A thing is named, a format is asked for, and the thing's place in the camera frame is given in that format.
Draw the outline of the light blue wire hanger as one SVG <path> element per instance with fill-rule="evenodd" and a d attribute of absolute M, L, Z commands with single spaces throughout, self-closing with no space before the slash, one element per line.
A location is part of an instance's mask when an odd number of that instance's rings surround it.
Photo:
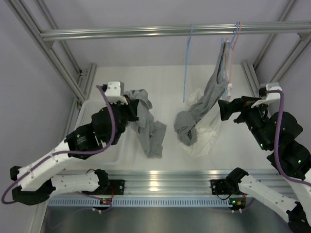
<path fill-rule="evenodd" d="M 188 65 L 189 65 L 189 56 L 190 56 L 190 43 L 191 37 L 193 34 L 194 24 L 190 26 L 190 33 L 187 38 L 186 54 L 185 54 L 185 68 L 184 68 L 184 82 L 183 82 L 183 103 L 185 103 L 186 98 L 186 89 L 187 89 L 187 74 L 188 74 Z"/>

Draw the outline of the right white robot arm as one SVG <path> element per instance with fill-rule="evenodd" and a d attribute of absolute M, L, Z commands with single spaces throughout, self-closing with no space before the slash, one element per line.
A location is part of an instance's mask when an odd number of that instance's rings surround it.
<path fill-rule="evenodd" d="M 289 183 L 296 199 L 286 197 L 261 184 L 247 171 L 237 167 L 225 179 L 212 186 L 214 195 L 247 194 L 278 214 L 294 233 L 311 231 L 311 154 L 296 141 L 303 128 L 288 112 L 282 113 L 277 127 L 278 114 L 267 116 L 267 105 L 254 106 L 258 98 L 245 97 L 231 102 L 219 100 L 220 117 L 228 120 L 239 113 L 235 123 L 245 123 L 262 150 L 271 151 L 267 156 L 271 165 Z"/>

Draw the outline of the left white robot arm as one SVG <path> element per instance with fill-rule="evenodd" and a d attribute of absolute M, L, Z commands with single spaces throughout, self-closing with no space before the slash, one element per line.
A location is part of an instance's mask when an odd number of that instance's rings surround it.
<path fill-rule="evenodd" d="M 31 206 L 65 193 L 105 194 L 111 187 L 105 170 L 91 169 L 78 175 L 60 175 L 59 172 L 118 143 L 128 123 L 139 119 L 139 101 L 130 100 L 127 96 L 125 100 L 125 104 L 108 104 L 93 114 L 89 124 L 76 128 L 37 162 L 12 167 L 13 202 Z"/>

